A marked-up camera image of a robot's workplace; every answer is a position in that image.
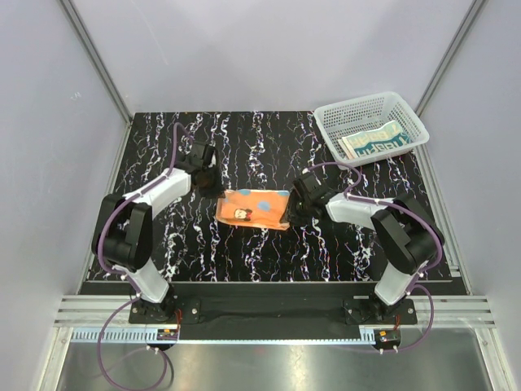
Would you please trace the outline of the orange dotted checkered towel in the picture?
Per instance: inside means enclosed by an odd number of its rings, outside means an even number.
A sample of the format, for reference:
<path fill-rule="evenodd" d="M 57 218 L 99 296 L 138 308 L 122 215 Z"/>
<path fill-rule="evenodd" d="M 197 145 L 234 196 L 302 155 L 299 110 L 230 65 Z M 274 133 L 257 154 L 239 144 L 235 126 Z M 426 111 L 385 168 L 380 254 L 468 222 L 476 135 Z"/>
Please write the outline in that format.
<path fill-rule="evenodd" d="M 267 190 L 226 190 L 217 202 L 216 219 L 231 226 L 286 231 L 283 219 L 290 192 Z"/>

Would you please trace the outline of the rabbit print towel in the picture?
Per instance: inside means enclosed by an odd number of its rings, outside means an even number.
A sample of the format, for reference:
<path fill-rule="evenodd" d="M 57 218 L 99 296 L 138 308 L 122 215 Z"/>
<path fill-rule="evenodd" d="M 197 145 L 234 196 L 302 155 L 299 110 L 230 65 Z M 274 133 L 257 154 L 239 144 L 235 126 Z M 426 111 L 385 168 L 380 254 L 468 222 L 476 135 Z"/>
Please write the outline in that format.
<path fill-rule="evenodd" d="M 409 145 L 410 142 L 410 136 L 397 121 L 389 121 L 378 129 L 360 131 L 338 139 L 350 160 L 389 152 Z"/>

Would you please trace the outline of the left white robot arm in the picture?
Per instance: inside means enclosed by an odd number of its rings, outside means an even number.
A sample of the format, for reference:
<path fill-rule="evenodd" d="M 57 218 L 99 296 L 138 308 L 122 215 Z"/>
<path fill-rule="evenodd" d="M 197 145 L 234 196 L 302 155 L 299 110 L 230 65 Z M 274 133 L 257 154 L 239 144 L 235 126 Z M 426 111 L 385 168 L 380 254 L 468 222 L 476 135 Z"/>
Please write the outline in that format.
<path fill-rule="evenodd" d="M 217 149 L 195 141 L 190 151 L 173 156 L 170 166 L 136 191 L 106 195 L 99 209 L 91 251 L 109 274 L 135 291 L 144 315 L 165 323 L 179 314 L 173 287 L 151 259 L 153 222 L 174 201 L 197 191 L 203 198 L 224 196 Z"/>

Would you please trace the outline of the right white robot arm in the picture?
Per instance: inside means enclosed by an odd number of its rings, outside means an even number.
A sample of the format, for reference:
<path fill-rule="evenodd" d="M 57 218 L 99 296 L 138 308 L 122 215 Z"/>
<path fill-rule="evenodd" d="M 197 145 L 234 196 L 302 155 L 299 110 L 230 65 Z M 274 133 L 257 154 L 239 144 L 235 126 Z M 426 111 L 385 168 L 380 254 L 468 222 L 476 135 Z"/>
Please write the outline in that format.
<path fill-rule="evenodd" d="M 396 317 L 421 275 L 444 256 L 444 236 L 433 219 L 410 195 L 376 199 L 337 192 L 314 174 L 300 175 L 292 184 L 281 220 L 303 226 L 326 219 L 371 229 L 387 258 L 387 265 L 367 299 L 344 306 L 348 321 L 387 323 Z"/>

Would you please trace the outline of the white plastic mesh basket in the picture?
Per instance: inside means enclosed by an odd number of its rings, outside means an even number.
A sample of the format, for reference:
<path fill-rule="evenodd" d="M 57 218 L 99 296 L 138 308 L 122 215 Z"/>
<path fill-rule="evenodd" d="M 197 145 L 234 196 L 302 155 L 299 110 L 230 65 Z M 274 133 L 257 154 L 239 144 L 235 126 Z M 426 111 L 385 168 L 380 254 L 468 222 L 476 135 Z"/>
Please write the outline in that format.
<path fill-rule="evenodd" d="M 414 110 L 390 91 L 328 104 L 313 116 L 340 165 L 358 167 L 403 155 L 430 138 Z"/>

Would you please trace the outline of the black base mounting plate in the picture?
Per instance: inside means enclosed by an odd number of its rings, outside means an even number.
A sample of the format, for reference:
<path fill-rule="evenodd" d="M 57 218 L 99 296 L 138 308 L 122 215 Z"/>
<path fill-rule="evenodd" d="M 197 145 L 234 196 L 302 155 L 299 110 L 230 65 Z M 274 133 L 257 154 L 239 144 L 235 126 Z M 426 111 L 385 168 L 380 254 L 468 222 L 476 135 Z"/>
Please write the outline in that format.
<path fill-rule="evenodd" d="M 172 307 L 183 324 L 219 316 L 239 319 L 331 319 L 350 325 L 418 323 L 414 302 L 402 299 L 385 310 L 376 305 L 374 283 L 174 283 Z"/>

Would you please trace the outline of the aluminium frame rail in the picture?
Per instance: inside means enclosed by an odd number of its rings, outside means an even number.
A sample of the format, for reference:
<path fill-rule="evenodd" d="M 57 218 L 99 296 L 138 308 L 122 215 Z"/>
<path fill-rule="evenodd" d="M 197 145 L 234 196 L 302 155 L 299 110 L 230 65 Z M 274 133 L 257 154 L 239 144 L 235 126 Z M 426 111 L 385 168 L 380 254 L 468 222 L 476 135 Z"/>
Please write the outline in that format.
<path fill-rule="evenodd" d="M 54 325 L 71 329 L 74 341 L 150 345 L 372 345 L 384 332 L 495 326 L 487 301 L 473 296 L 411 297 L 385 320 L 362 317 L 359 299 L 332 297 L 290 297 L 275 306 L 264 297 L 244 303 L 189 297 L 181 313 L 163 323 L 126 302 L 119 296 L 68 296 Z"/>

